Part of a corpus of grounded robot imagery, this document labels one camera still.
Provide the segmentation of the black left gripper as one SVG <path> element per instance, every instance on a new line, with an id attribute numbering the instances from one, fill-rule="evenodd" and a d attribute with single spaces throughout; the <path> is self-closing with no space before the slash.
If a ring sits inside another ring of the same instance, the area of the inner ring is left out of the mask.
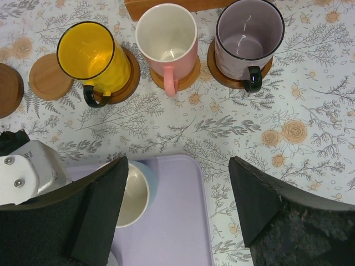
<path id="1" fill-rule="evenodd" d="M 21 204 L 72 182 L 56 150 L 22 130 L 1 133 L 1 205 Z"/>

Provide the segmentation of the light blue mug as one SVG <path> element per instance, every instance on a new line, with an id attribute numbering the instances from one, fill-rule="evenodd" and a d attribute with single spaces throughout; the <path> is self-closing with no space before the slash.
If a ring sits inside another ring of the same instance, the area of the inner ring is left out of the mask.
<path id="1" fill-rule="evenodd" d="M 128 162 L 128 178 L 120 207 L 117 228 L 137 222 L 153 203 L 158 190 L 158 178 L 153 170 L 138 161 Z"/>

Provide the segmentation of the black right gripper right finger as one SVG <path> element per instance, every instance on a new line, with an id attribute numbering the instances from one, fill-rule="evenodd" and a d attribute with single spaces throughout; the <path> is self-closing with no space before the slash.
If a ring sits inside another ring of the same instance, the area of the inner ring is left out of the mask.
<path id="1" fill-rule="evenodd" d="M 354 265 L 354 206 L 306 192 L 239 157 L 229 173 L 254 265 Z"/>

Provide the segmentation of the yellow mug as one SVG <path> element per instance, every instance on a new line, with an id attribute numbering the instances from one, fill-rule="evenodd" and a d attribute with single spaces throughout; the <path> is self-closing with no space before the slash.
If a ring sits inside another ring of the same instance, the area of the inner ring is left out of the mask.
<path id="1" fill-rule="evenodd" d="M 97 22 L 80 22 L 67 29 L 57 46 L 61 70 L 83 84 L 91 108 L 105 106 L 131 76 L 131 65 L 110 30 Z"/>

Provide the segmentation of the light wooden coaster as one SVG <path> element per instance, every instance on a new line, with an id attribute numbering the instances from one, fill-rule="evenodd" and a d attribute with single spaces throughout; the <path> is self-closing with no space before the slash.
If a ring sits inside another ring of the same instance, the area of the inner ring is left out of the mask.
<path id="1" fill-rule="evenodd" d="M 153 80 L 153 82 L 161 89 L 164 89 L 164 81 L 163 77 L 157 74 L 152 68 L 149 68 L 150 70 L 150 75 Z M 192 86 L 192 84 L 196 81 L 196 79 L 199 77 L 200 74 L 200 59 L 197 57 L 194 68 L 192 71 L 188 74 L 188 76 L 184 77 L 183 79 L 180 79 L 178 81 L 178 91 L 182 91 L 187 89 L 188 87 Z"/>
<path id="2" fill-rule="evenodd" d="M 36 96 L 58 100 L 72 88 L 74 80 L 61 70 L 55 53 L 39 58 L 29 74 L 29 85 Z"/>

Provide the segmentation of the dark brown coaster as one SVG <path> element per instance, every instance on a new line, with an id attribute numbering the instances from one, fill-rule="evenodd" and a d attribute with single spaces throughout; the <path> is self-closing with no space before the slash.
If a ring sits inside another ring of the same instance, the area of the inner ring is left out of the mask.
<path id="1" fill-rule="evenodd" d="M 23 79 L 13 67 L 1 63 L 1 119 L 20 105 L 24 94 Z"/>
<path id="2" fill-rule="evenodd" d="M 85 93 L 96 107 L 123 102 L 138 87 L 140 66 L 134 54 L 119 45 L 108 67 L 96 78 L 92 86 L 85 86 Z"/>
<path id="3" fill-rule="evenodd" d="M 220 84 L 257 93 L 271 68 L 273 54 L 255 40 L 246 39 L 241 45 L 228 42 L 224 46 L 215 39 L 208 49 L 207 66 Z"/>

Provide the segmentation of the purple mug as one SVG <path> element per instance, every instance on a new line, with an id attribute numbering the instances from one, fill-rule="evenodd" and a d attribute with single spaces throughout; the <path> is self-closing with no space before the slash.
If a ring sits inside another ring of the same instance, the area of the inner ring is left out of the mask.
<path id="1" fill-rule="evenodd" d="M 219 71 L 239 80 L 248 93 L 262 87 L 262 72 L 285 34 L 281 12 L 269 1 L 241 0 L 228 5 L 216 24 L 215 60 Z"/>

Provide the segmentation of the pink mug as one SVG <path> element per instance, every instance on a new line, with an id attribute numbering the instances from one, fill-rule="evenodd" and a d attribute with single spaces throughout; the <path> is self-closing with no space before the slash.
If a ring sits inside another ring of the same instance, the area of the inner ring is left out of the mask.
<path id="1" fill-rule="evenodd" d="M 136 25 L 136 44 L 149 66 L 163 77 L 167 96 L 174 97 L 178 81 L 188 76 L 197 59 L 197 24 L 191 12 L 171 7 L 150 9 Z"/>

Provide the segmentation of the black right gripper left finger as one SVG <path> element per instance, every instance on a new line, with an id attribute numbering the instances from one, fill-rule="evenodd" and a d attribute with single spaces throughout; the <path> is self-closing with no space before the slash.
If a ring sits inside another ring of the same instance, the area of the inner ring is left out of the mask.
<path id="1" fill-rule="evenodd" d="M 121 157 L 62 188 L 1 206 L 1 265 L 106 265 L 127 178 Z"/>

